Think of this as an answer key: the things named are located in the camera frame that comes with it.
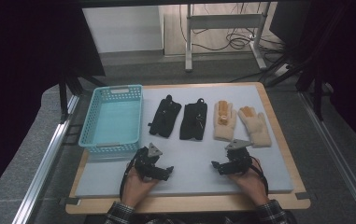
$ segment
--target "teal plastic basket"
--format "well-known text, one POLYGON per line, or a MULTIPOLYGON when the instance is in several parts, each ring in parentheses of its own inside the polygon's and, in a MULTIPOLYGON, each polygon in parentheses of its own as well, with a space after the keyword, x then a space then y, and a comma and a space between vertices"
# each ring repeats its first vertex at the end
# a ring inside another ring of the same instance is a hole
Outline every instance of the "teal plastic basket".
POLYGON ((96 88, 78 144, 97 155, 137 151, 142 89, 141 85, 96 88))

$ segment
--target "robotic hand exoskeleton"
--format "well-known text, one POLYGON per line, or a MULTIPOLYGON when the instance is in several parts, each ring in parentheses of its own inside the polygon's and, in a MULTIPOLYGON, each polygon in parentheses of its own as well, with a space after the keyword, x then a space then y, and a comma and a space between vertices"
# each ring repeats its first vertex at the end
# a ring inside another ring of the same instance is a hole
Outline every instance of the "robotic hand exoskeleton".
POLYGON ((163 155, 163 152, 152 143, 150 143, 149 147, 142 147, 137 150, 136 154, 125 169, 124 177, 122 178, 120 185, 120 198, 122 198, 126 177, 132 167, 136 168, 142 178, 147 177, 164 181, 169 178, 169 175, 174 170, 173 166, 166 169, 155 166, 155 163, 160 159, 161 155, 163 155))
POLYGON ((256 168, 256 166, 252 164, 253 157, 248 153, 247 147, 250 145, 251 142, 234 139, 233 142, 225 148, 227 150, 227 158, 229 161, 223 164, 220 164, 217 161, 212 161, 212 165, 218 170, 220 175, 244 174, 249 168, 252 169, 262 179, 265 186, 265 192, 268 195, 268 182, 263 174, 262 167, 258 164, 260 170, 256 168))

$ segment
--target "aluminum frame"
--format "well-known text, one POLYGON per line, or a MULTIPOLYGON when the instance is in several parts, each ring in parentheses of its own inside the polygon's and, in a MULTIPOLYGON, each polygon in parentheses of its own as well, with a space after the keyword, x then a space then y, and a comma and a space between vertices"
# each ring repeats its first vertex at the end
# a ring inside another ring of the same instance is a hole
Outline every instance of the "aluminum frame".
POLYGON ((191 5, 187 5, 187 41, 186 41, 186 72, 192 71, 192 30, 193 29, 227 29, 227 28, 257 28, 256 36, 249 42, 250 48, 259 65, 260 70, 265 70, 259 42, 262 37, 265 21, 271 2, 267 2, 262 14, 244 15, 210 15, 192 16, 191 5))
POLYGON ((349 168, 346 159, 344 158, 343 154, 341 153, 337 143, 333 139, 332 135, 329 133, 326 125, 323 121, 318 119, 318 116, 312 109, 312 103, 309 99, 308 95, 299 92, 299 98, 302 100, 303 104, 305 105, 306 112, 310 116, 312 122, 314 123, 315 128, 317 129, 320 137, 322 138, 324 144, 326 145, 333 161, 335 162, 335 166, 337 167, 338 171, 342 175, 344 181, 346 182, 349 191, 351 192, 354 200, 356 201, 356 177, 352 170, 349 168))
POLYGON ((72 96, 68 104, 68 118, 67 120, 59 124, 55 130, 55 133, 50 141, 50 144, 46 150, 46 153, 41 161, 36 174, 32 180, 31 185, 29 186, 28 191, 26 192, 25 197, 22 200, 21 206, 12 221, 13 224, 22 224, 26 223, 29 217, 32 215, 32 211, 35 207, 37 197, 40 191, 43 188, 44 182, 47 179, 50 168, 54 162, 54 159, 59 151, 59 148, 64 140, 64 135, 67 132, 70 121, 72 119, 71 114, 75 111, 78 104, 79 97, 72 96))

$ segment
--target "hand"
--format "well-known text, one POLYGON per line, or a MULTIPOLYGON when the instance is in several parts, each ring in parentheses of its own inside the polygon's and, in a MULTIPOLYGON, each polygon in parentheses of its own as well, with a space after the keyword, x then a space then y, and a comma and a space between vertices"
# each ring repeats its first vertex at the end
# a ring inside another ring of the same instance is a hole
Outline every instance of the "hand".
MULTIPOLYGON (((261 170, 259 160, 252 159, 252 164, 261 170)), ((244 194, 250 197, 256 206, 270 202, 265 193, 265 186, 262 179, 252 169, 249 168, 245 174, 228 175, 228 177, 236 182, 244 194)))
POLYGON ((143 180, 135 167, 133 167, 126 178, 121 202, 125 205, 136 207, 158 182, 159 180, 157 179, 143 180))

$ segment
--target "cable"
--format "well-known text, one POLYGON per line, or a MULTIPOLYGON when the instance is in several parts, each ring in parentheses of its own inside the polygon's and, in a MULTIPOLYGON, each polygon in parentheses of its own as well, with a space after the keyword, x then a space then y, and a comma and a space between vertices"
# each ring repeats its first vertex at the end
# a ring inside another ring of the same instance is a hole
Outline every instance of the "cable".
MULTIPOLYGON (((195 7, 195 4, 192 4, 192 15, 194 15, 194 7, 195 7)), ((205 11, 207 12, 207 14, 209 15, 209 12, 208 12, 207 9, 206 9, 206 4, 204 4, 204 9, 205 9, 205 11)), ((207 29, 204 29, 204 30, 202 30, 202 31, 200 31, 200 32, 195 32, 194 30, 192 30, 192 32, 193 32, 194 34, 196 34, 196 35, 199 35, 199 34, 205 32, 205 31, 207 31, 207 29)))
POLYGON ((268 55, 268 54, 280 54, 280 53, 279 53, 279 52, 266 52, 266 53, 264 54, 264 58, 265 58, 267 61, 269 61, 270 63, 276 63, 277 61, 271 61, 270 59, 267 58, 266 55, 268 55))
POLYGON ((262 166, 260 165, 260 163, 256 160, 256 158, 250 156, 253 160, 256 161, 257 165, 259 166, 260 169, 257 169, 256 166, 254 166, 253 164, 250 165, 250 168, 256 172, 256 174, 260 177, 260 179, 263 181, 264 184, 264 189, 265 189, 265 194, 268 195, 268 181, 267 178, 265 178, 264 173, 263 173, 263 169, 262 166))
POLYGON ((262 41, 265 41, 265 42, 268 42, 268 43, 279 44, 279 45, 285 46, 284 43, 279 43, 279 42, 275 42, 275 41, 271 41, 271 40, 266 40, 266 39, 263 39, 263 38, 261 38, 261 37, 260 37, 260 39, 261 39, 262 41))
POLYGON ((134 157, 131 159, 131 161, 127 165, 127 168, 125 169, 124 176, 122 177, 121 184, 120 184, 120 200, 122 200, 122 194, 124 193, 124 186, 125 186, 127 176, 129 174, 129 172, 131 171, 132 167, 134 166, 135 160, 138 155, 139 154, 136 152, 134 157))
POLYGON ((285 61, 285 59, 287 59, 289 56, 293 55, 294 53, 299 53, 303 50, 306 50, 306 47, 309 45, 310 42, 312 42, 314 39, 316 39, 315 36, 317 35, 317 33, 319 31, 321 31, 323 29, 323 27, 326 25, 327 21, 330 20, 331 16, 332 16, 332 12, 325 14, 324 17, 320 19, 320 21, 321 21, 320 25, 315 30, 313 30, 310 35, 307 35, 300 43, 296 44, 295 46, 291 47, 290 49, 285 49, 283 51, 274 50, 274 49, 270 50, 275 53, 283 53, 283 54, 275 62, 273 62, 273 64, 271 64, 266 70, 259 72, 259 73, 239 77, 234 80, 231 80, 230 82, 235 82, 235 81, 238 81, 239 79, 243 79, 246 77, 262 75, 258 81, 265 84, 266 79, 269 76, 271 76, 271 74, 267 75, 267 73, 270 72, 271 70, 275 69, 278 65, 283 63, 285 61))
MULTIPOLYGON (((180 19, 180 31, 181 31, 181 34, 182 34, 182 36, 183 36, 184 41, 187 43, 186 36, 185 36, 184 33, 183 33, 183 26, 182 26, 182 21, 181 21, 181 5, 179 5, 178 11, 179 11, 179 19, 180 19)), ((192 44, 192 46, 197 46, 197 47, 200 47, 200 48, 203 48, 203 49, 212 50, 212 51, 218 51, 218 50, 222 50, 222 49, 228 48, 228 47, 231 46, 232 43, 233 43, 234 41, 236 41, 237 39, 238 39, 238 38, 233 38, 233 39, 229 40, 229 42, 227 43, 226 46, 221 47, 221 48, 219 48, 219 49, 210 49, 210 48, 208 48, 208 47, 205 47, 205 46, 202 46, 202 45, 198 45, 198 44, 192 44)))
POLYGON ((256 11, 256 13, 259 13, 260 4, 261 4, 261 2, 260 2, 259 5, 257 6, 257 11, 256 11))
POLYGON ((229 41, 229 44, 233 49, 243 49, 250 42, 250 39, 247 38, 245 35, 234 33, 228 34, 226 36, 226 40, 229 41))
POLYGON ((230 14, 233 14, 233 11, 235 8, 236 8, 236 13, 238 13, 238 3, 236 3, 235 6, 233 7, 233 9, 231 9, 230 14))
POLYGON ((269 52, 269 53, 284 53, 287 51, 286 49, 270 49, 261 44, 259 44, 259 49, 261 49, 263 52, 269 52))

